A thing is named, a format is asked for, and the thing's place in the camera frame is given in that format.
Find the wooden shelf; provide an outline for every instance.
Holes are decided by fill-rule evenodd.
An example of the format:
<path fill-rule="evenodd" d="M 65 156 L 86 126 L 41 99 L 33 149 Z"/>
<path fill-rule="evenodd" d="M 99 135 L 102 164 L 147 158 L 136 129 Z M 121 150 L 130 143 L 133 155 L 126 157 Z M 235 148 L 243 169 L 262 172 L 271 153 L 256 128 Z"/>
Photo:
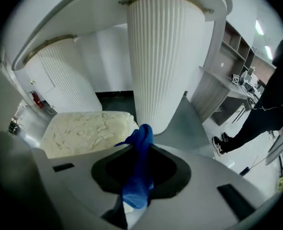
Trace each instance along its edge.
<path fill-rule="evenodd" d="M 236 58 L 236 59 L 241 59 L 245 61 L 245 59 L 235 50 L 233 47 L 229 44 L 227 44 L 225 41 L 222 41 L 222 47 L 227 49 L 230 52 L 230 56 Z"/>

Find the white ribbed column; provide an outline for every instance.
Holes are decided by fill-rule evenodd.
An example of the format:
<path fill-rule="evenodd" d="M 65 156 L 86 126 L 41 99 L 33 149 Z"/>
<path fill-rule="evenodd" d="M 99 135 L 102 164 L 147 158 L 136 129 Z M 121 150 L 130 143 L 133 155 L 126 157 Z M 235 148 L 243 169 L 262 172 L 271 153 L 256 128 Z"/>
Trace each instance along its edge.
<path fill-rule="evenodd" d="M 101 111 L 102 105 L 89 80 L 72 38 L 57 41 L 38 52 L 53 84 L 58 87 L 75 112 Z"/>
<path fill-rule="evenodd" d="M 159 134 L 198 67 L 204 13 L 187 0 L 137 0 L 127 22 L 137 122 Z"/>

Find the sneaker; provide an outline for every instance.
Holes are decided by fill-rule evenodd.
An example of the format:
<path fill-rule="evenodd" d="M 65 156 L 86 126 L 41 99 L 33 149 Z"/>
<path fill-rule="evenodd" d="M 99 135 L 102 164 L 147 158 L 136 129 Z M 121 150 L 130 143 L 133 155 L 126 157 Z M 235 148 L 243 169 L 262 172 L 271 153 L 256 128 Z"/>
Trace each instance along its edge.
<path fill-rule="evenodd" d="M 231 139 L 231 137 L 228 136 L 226 132 L 223 132 L 221 137 L 222 137 L 223 142 L 228 142 Z"/>
<path fill-rule="evenodd" d="M 224 152 L 221 149 L 221 146 L 223 146 L 223 144 L 224 144 L 224 142 L 220 141 L 217 136 L 213 137 L 213 145 L 214 145 L 214 148 L 216 149 L 219 157 L 221 157 L 224 154 Z"/>

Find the fire extinguisher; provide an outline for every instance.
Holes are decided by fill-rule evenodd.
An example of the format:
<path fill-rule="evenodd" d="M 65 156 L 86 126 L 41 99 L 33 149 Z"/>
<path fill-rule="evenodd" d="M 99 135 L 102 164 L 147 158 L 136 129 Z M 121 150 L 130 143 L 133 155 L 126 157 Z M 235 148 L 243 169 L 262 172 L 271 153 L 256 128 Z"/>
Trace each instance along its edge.
<path fill-rule="evenodd" d="M 29 94 L 32 94 L 33 96 L 33 101 L 36 103 L 37 106 L 39 106 L 39 108 L 43 108 L 44 107 L 44 104 L 40 101 L 37 93 L 35 91 L 31 91 L 29 92 Z"/>

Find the white cabinet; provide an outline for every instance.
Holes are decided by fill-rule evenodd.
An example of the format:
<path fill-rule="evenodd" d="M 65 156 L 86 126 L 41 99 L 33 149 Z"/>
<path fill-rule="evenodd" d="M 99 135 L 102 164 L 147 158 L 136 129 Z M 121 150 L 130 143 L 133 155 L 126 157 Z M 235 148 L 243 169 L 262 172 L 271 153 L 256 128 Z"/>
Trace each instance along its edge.
<path fill-rule="evenodd" d="M 48 93 L 43 94 L 43 96 L 58 113 L 70 113 L 75 111 L 58 87 L 53 88 Z"/>
<path fill-rule="evenodd" d="M 38 55 L 33 56 L 27 62 L 25 71 L 31 79 L 31 83 L 41 94 L 47 93 L 54 88 L 54 84 L 45 71 Z"/>

